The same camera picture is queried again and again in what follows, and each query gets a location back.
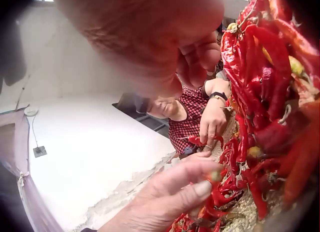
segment pink fabric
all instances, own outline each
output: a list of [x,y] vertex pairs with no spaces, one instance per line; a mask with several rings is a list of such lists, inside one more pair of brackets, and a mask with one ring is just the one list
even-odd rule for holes
[[[17,177],[23,206],[34,232],[63,232],[28,175],[29,123],[23,110],[0,114],[0,161]],[[26,175],[23,186],[21,172]]]

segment peeling paint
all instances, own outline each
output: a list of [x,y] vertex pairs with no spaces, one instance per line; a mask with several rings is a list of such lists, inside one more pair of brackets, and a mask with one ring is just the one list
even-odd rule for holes
[[175,152],[163,157],[148,171],[134,173],[132,181],[122,181],[107,198],[101,199],[86,212],[87,221],[68,232],[79,232],[84,228],[98,229],[112,217],[113,211],[118,211],[127,205],[145,185],[149,178],[159,171],[175,155]]

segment watch strap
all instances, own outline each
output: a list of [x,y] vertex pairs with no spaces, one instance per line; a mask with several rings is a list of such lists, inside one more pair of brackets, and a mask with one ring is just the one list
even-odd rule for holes
[[228,100],[227,96],[225,95],[225,93],[220,93],[220,92],[214,92],[212,93],[210,96],[209,96],[209,99],[214,97],[214,96],[219,96],[219,97],[222,97],[225,101]]

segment wristwatch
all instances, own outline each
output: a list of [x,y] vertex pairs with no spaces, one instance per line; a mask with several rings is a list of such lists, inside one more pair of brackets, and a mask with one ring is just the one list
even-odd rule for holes
[[223,93],[214,92],[214,93],[212,93],[212,94],[209,96],[209,99],[210,99],[210,98],[213,98],[213,97],[215,97],[215,98],[217,98],[217,99],[218,99],[218,97],[221,97],[221,98],[223,98],[225,101],[228,100],[228,98],[227,98],[227,96],[225,95],[224,92],[223,92]]

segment hand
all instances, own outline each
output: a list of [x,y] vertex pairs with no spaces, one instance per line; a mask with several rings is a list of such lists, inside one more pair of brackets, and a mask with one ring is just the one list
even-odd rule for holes
[[213,31],[222,0],[54,0],[100,55],[133,89],[179,96],[202,86],[220,59]]
[[222,135],[226,128],[227,119],[221,107],[224,103],[220,99],[210,99],[200,120],[200,141],[211,147],[215,145],[214,137]]
[[189,155],[188,157],[185,157],[181,159],[181,162],[186,162],[186,161],[214,161],[213,158],[210,157],[212,154],[211,151],[205,151],[205,152],[197,152],[194,154]]
[[198,207],[211,194],[203,177],[221,169],[213,161],[186,161],[154,175],[135,199],[98,232],[165,231],[182,213]]

